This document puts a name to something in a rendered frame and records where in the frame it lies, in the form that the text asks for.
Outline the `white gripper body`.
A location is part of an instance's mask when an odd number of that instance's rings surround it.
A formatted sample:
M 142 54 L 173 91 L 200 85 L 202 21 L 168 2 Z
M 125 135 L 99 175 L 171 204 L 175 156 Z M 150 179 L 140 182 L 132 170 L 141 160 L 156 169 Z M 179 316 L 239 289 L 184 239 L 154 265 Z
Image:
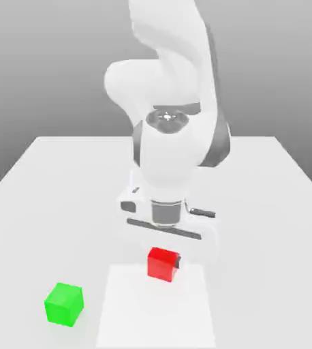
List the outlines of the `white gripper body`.
M 213 218 L 188 215 L 174 227 L 159 227 L 128 217 L 123 236 L 142 251 L 153 247 L 178 252 L 182 257 L 217 257 L 219 235 Z

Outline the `small red cube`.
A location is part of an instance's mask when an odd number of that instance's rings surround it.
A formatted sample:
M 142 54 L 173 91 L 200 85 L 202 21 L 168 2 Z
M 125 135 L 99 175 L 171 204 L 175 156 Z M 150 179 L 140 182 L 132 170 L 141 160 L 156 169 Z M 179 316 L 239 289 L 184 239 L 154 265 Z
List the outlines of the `small red cube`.
M 147 275 L 166 282 L 172 282 L 178 269 L 174 262 L 179 255 L 177 252 L 152 247 L 147 257 Z

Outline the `small green cube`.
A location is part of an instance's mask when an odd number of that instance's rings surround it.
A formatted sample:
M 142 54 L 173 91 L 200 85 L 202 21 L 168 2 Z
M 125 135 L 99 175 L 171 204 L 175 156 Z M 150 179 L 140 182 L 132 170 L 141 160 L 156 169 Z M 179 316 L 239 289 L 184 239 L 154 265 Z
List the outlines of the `small green cube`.
M 73 327 L 84 309 L 82 288 L 58 282 L 44 300 L 47 320 Z

